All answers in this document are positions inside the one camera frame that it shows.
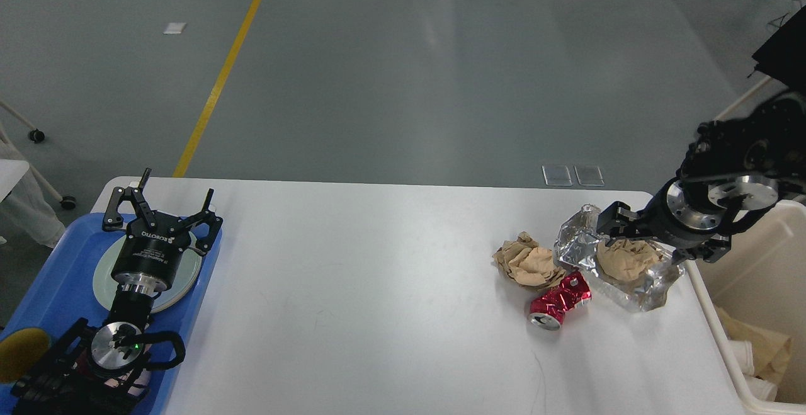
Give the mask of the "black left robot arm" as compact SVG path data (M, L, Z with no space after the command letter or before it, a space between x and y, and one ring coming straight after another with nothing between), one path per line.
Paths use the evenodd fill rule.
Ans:
M3 414L159 414L170 398L220 249L211 205L176 216L144 196L150 169L64 232L2 333L48 349L2 381Z

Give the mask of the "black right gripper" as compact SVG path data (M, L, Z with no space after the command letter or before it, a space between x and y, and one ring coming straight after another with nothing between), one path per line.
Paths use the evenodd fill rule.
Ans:
M624 202L608 205L597 217L596 232L608 242L657 239L676 248L674 264L716 263L732 249L731 236L714 236L724 216L724 208L697 200L679 182L667 182L645 206L645 215Z

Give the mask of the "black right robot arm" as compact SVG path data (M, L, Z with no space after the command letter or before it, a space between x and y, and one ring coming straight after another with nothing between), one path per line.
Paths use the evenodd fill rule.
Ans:
M614 202L596 231L609 243L644 240L673 247L677 260L714 263L780 200L804 194L804 91L786 89L751 114L703 122L676 174L634 212Z

